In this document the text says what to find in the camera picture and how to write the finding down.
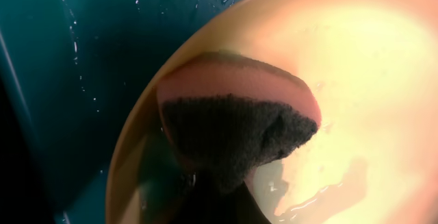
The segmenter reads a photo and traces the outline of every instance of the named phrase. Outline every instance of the teal plastic surface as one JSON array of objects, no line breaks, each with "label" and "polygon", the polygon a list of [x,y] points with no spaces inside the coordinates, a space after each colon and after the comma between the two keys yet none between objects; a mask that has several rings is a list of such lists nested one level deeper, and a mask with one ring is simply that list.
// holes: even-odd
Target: teal plastic surface
[{"label": "teal plastic surface", "polygon": [[239,0],[0,0],[0,75],[57,223],[104,223],[107,168],[149,80]]}]

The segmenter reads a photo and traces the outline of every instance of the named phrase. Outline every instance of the sponge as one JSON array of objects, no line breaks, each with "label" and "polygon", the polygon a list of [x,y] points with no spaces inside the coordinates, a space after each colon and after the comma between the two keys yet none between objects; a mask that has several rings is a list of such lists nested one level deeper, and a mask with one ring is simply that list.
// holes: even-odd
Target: sponge
[{"label": "sponge", "polygon": [[223,194],[305,144],[321,123],[304,81],[231,53],[203,53],[177,68],[158,83],[157,100],[179,163],[208,174]]}]

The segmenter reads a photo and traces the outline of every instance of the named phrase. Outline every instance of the sponge's pink foam layer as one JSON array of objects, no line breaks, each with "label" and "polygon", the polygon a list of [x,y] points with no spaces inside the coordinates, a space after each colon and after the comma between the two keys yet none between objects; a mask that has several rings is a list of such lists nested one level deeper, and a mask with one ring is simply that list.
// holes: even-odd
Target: sponge's pink foam layer
[{"label": "sponge's pink foam layer", "polygon": [[320,126],[321,111],[304,81],[263,67],[245,66],[236,61],[195,61],[169,74],[157,86],[159,103],[181,97],[230,94],[289,104]]}]

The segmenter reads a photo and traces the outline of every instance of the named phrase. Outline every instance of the yellow plate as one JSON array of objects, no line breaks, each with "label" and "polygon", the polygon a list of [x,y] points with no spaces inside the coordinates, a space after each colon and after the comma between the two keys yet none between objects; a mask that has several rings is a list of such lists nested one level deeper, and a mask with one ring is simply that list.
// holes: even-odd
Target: yellow plate
[{"label": "yellow plate", "polygon": [[[141,223],[138,168],[158,119],[157,81],[191,57],[219,50],[303,79],[322,110],[322,128],[307,145],[255,173],[254,195],[266,216],[273,220],[342,184],[351,162],[361,160],[364,181],[353,177],[346,192],[365,186],[365,196],[325,223],[386,221],[438,164],[437,1],[243,0],[211,20],[161,67],[132,109],[109,169],[107,224]],[[282,164],[280,176],[269,174]],[[275,199],[282,182],[285,195]]]}]

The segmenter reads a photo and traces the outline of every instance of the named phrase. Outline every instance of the dark scrubbing surface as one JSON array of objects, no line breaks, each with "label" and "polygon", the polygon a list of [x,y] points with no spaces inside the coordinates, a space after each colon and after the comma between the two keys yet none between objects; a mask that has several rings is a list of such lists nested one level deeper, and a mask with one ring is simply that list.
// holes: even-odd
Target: dark scrubbing surface
[{"label": "dark scrubbing surface", "polygon": [[318,130],[290,105],[234,95],[166,101],[162,116],[179,153],[211,173],[223,193],[238,187],[252,168],[288,156]]}]

